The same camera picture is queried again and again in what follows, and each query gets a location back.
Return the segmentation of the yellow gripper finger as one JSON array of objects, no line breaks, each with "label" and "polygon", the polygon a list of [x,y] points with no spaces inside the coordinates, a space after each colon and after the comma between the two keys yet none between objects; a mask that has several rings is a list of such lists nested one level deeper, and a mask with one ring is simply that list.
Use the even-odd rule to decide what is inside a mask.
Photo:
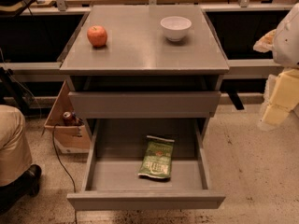
[{"label": "yellow gripper finger", "polygon": [[284,69],[266,81],[258,127],[276,129],[299,105],[299,70]]},{"label": "yellow gripper finger", "polygon": [[276,30],[271,30],[258,41],[255,42],[253,49],[258,52],[266,53],[273,48],[273,39],[275,36]]}]

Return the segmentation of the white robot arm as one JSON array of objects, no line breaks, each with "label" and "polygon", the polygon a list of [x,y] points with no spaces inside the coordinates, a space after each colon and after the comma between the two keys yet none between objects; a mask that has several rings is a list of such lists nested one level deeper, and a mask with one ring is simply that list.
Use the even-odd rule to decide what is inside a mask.
[{"label": "white robot arm", "polygon": [[275,63],[284,67],[266,81],[264,102],[258,123],[269,131],[278,127],[299,105],[299,4],[296,3],[278,27],[253,46],[258,52],[272,51]]}]

